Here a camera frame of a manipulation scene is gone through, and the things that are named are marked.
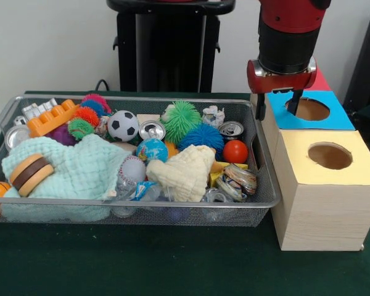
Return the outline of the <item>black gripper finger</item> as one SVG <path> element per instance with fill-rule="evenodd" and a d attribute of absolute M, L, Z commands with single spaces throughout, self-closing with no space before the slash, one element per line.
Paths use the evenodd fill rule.
<path fill-rule="evenodd" d="M 265 93 L 257 94 L 255 118 L 257 120 L 264 120 L 265 112 L 266 112 Z"/>
<path fill-rule="evenodd" d="M 287 101 L 286 109 L 292 115 L 296 115 L 300 99 L 303 95 L 302 89 L 291 89 L 292 98 Z"/>

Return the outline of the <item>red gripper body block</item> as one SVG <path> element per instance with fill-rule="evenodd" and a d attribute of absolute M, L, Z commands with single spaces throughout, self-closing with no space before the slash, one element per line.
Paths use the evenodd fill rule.
<path fill-rule="evenodd" d="M 247 63 L 247 79 L 252 93 L 307 89 L 314 84 L 316 74 L 317 65 L 314 58 L 310 59 L 305 71 L 284 75 L 266 71 L 258 60 L 249 60 Z"/>

